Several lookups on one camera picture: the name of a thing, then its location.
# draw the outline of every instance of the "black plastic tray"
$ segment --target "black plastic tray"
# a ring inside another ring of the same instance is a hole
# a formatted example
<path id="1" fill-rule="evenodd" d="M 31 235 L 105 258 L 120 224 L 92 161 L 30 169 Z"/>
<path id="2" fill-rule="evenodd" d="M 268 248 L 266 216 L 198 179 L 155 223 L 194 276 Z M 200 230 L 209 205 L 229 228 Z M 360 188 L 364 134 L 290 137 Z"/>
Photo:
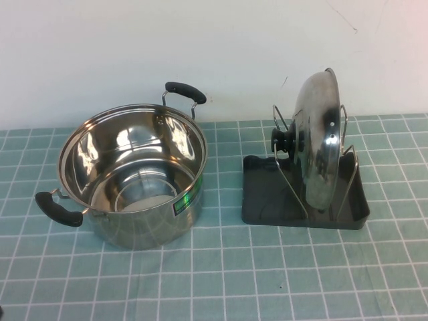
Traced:
<path id="1" fill-rule="evenodd" d="M 298 195 L 303 195 L 299 169 L 290 159 L 280 160 L 283 173 Z M 279 172 L 275 159 L 247 156 L 243 160 L 242 220 L 253 225 L 361 229 L 370 214 L 357 169 L 341 214 L 337 212 L 354 170 L 354 155 L 340 157 L 336 191 L 329 210 L 321 213 L 303 202 L 308 218 Z"/>

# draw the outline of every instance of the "table surface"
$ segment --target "table surface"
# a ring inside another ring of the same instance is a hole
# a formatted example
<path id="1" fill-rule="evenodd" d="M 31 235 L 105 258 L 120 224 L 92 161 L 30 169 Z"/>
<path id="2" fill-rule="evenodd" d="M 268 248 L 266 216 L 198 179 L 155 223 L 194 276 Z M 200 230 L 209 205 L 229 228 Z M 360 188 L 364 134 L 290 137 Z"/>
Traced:
<path id="1" fill-rule="evenodd" d="M 117 249 L 35 205 L 35 192 L 59 187 L 72 128 L 0 131 L 2 321 L 428 320 L 426 114 L 350 118 L 345 145 L 371 209 L 360 231 L 245 225 L 242 157 L 271 154 L 273 122 L 201 127 L 205 208 L 149 251 Z"/>

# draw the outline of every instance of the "green label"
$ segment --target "green label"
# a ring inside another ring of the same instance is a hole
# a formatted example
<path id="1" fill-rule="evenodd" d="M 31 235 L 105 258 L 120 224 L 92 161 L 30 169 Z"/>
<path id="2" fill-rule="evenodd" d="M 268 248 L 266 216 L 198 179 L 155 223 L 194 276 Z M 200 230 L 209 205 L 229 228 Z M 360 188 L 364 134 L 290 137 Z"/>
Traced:
<path id="1" fill-rule="evenodd" d="M 190 191 L 185 193 L 176 203 L 174 203 L 174 215 L 177 216 L 181 212 L 189 208 L 195 197 L 198 195 L 199 190 L 202 186 L 202 175 L 198 178 L 195 185 L 191 188 Z"/>

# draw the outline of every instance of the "black pot handle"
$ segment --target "black pot handle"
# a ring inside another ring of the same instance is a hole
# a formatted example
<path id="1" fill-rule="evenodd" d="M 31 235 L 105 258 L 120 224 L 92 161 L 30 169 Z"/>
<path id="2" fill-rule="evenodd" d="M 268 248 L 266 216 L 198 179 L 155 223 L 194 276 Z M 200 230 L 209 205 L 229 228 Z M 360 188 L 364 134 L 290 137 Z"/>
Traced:
<path id="1" fill-rule="evenodd" d="M 67 211 L 54 202 L 50 192 L 38 192 L 35 195 L 35 202 L 43 213 L 55 222 L 71 227 L 79 227 L 83 223 L 83 213 Z"/>
<path id="2" fill-rule="evenodd" d="M 167 105 L 165 96 L 169 93 L 175 93 L 184 97 L 192 99 L 195 103 L 192 106 L 192 119 L 195 119 L 195 107 L 196 105 L 202 105 L 207 102 L 207 97 L 195 87 L 180 82 L 167 82 L 165 84 L 165 92 L 162 95 L 163 106 Z"/>

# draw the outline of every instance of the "pot lid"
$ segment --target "pot lid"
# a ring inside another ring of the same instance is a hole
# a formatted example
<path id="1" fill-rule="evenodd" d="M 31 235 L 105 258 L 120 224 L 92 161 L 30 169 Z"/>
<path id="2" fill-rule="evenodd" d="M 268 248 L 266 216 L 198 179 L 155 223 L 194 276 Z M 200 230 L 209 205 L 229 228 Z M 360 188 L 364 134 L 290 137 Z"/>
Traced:
<path id="1" fill-rule="evenodd" d="M 306 202 L 327 210 L 336 188 L 340 156 L 340 99 L 336 76 L 328 68 L 309 77 L 293 116 L 296 142 L 294 163 L 302 170 Z"/>

